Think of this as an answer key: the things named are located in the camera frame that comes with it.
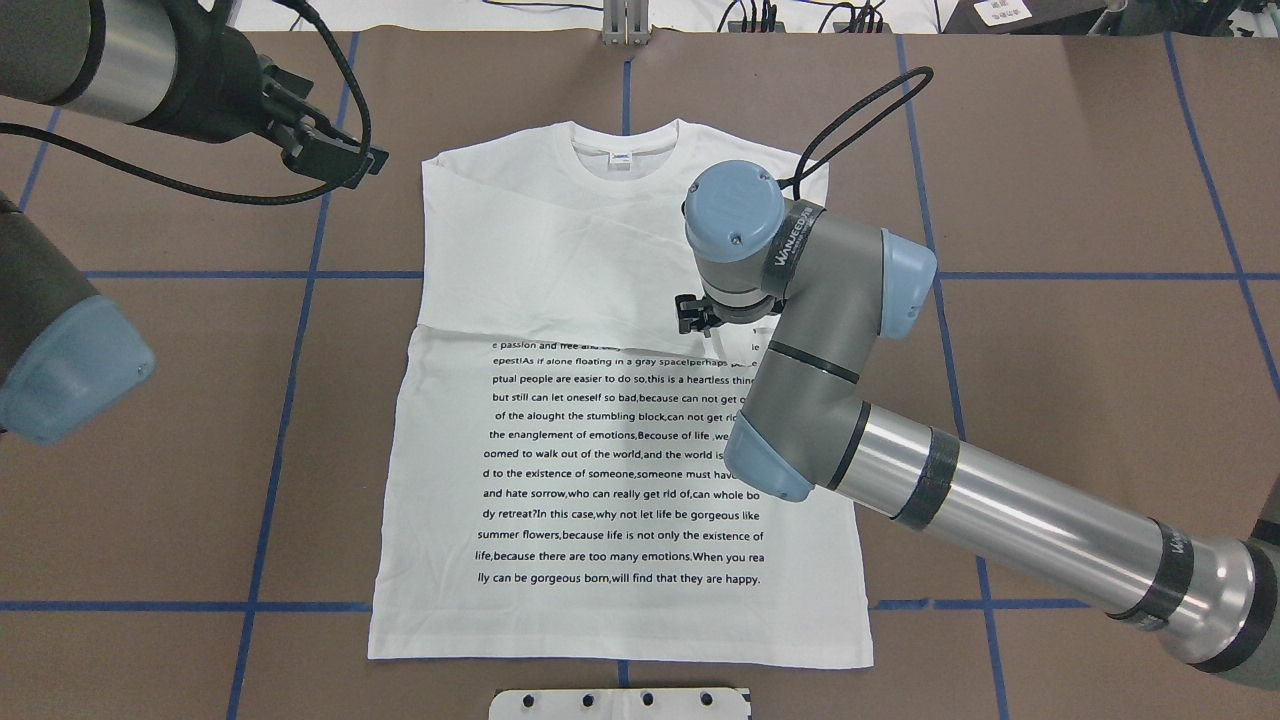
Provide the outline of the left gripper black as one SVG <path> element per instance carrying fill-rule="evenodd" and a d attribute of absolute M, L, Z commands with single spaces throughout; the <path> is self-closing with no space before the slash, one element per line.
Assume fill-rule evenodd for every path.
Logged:
<path fill-rule="evenodd" d="M 170 87 L 170 133 L 223 143 L 255 133 L 271 138 L 301 119 L 293 79 L 282 83 L 270 58 L 257 54 L 237 29 L 215 20 L 178 20 L 175 78 Z M 358 150 L 358 142 L 316 129 L 283 129 L 282 161 L 296 174 L 355 190 L 376 176 L 389 158 L 384 149 Z"/>

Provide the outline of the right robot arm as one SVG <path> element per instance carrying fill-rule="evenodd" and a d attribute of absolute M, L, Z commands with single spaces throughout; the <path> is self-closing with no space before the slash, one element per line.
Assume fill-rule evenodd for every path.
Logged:
<path fill-rule="evenodd" d="M 724 450 L 751 488 L 799 502 L 828 489 L 1057 585 L 1153 633 L 1179 661 L 1276 691 L 1277 496 L 1245 539 L 1197 539 L 861 396 L 877 340 L 905 337 L 937 273 L 925 246 L 787 200 L 751 161 L 689 186 L 684 229 L 704 295 L 678 328 L 777 316 Z"/>

